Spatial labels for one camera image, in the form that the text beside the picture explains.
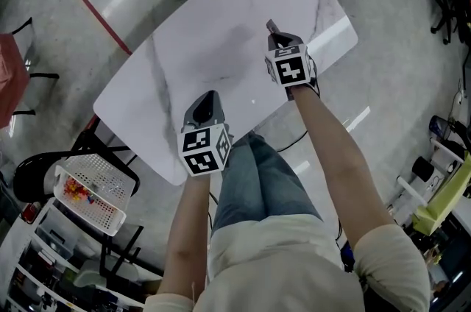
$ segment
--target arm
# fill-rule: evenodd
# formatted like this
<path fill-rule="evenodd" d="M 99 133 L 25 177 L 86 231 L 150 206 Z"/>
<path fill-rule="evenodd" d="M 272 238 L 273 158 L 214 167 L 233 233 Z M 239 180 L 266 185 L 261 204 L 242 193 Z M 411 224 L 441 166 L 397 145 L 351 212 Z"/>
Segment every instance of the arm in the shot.
<path fill-rule="evenodd" d="M 344 126 L 305 86 L 291 88 L 352 248 L 376 227 L 394 224 L 373 184 L 363 154 Z"/>
<path fill-rule="evenodd" d="M 196 302 L 205 289 L 210 176 L 189 177 L 171 223 L 165 272 L 158 294 Z"/>

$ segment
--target white box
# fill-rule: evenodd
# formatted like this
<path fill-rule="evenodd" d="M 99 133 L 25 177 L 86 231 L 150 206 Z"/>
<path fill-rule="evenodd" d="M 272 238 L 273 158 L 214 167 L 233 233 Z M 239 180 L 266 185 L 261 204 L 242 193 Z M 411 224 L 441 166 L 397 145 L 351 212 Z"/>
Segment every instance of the white box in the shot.
<path fill-rule="evenodd" d="M 311 80 L 311 63 L 305 44 L 271 50 L 265 57 L 265 63 L 273 81 L 284 87 Z"/>
<path fill-rule="evenodd" d="M 222 171 L 231 147 L 224 124 L 184 132 L 177 142 L 178 155 L 191 176 Z"/>

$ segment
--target marble tabletop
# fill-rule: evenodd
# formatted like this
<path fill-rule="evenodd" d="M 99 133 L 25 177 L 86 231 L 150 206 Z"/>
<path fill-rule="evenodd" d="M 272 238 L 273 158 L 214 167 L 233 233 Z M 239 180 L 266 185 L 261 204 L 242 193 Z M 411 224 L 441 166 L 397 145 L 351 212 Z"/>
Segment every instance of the marble tabletop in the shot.
<path fill-rule="evenodd" d="M 194 100 L 216 90 L 237 141 L 286 101 L 263 61 L 266 22 L 300 36 L 321 74 L 358 41 L 337 0 L 188 0 L 111 79 L 95 113 L 144 162 L 179 185 L 177 133 Z"/>

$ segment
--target person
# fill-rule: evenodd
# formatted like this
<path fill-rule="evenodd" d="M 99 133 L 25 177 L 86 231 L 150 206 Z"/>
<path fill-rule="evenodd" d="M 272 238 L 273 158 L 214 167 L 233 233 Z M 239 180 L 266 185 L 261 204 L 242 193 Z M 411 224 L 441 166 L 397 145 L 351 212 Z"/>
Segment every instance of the person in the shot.
<path fill-rule="evenodd" d="M 297 175 L 251 132 L 234 144 L 222 172 L 209 246 L 210 177 L 187 179 L 163 279 L 144 312 L 428 310 L 425 262 L 386 211 L 355 141 L 309 87 L 291 93 L 353 248 L 355 272 L 344 272 L 336 241 Z"/>

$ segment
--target plastic basket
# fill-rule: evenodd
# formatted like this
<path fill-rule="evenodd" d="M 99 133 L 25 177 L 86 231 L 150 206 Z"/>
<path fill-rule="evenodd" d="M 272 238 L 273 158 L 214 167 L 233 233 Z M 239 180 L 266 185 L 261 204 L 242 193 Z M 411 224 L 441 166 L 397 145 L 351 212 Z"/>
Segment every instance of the plastic basket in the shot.
<path fill-rule="evenodd" d="M 96 154 L 70 157 L 56 166 L 55 174 L 54 195 L 59 201 L 103 233 L 114 236 L 118 232 L 126 219 L 133 179 Z M 94 203 L 75 200 L 65 192 L 69 176 L 91 192 Z"/>

